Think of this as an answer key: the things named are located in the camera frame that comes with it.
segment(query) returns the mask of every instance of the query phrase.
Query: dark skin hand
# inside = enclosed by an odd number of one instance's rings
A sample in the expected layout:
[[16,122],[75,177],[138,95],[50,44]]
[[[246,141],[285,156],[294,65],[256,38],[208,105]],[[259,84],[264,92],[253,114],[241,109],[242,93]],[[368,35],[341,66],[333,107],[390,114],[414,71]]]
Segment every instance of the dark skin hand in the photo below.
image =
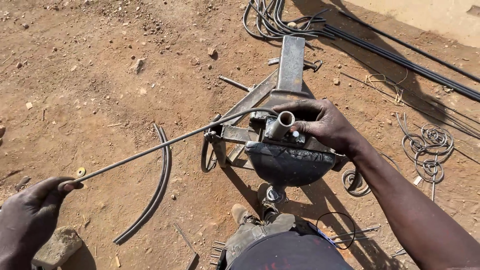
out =
[[311,134],[355,164],[420,269],[480,267],[480,244],[382,158],[330,101],[301,100],[273,109],[307,120],[295,122],[291,131]]
[[30,270],[50,239],[63,199],[82,188],[71,177],[50,177],[8,198],[0,212],[0,270]]

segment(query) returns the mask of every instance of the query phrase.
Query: pants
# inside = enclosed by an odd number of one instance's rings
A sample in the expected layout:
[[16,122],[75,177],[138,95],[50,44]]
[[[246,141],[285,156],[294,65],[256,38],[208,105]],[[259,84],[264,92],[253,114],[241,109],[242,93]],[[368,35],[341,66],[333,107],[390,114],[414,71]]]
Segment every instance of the pants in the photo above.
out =
[[229,269],[232,262],[253,242],[268,235],[297,231],[304,234],[316,234],[307,221],[291,214],[269,212],[266,214],[264,224],[257,225],[246,223],[240,225],[236,233],[225,243],[227,265]]

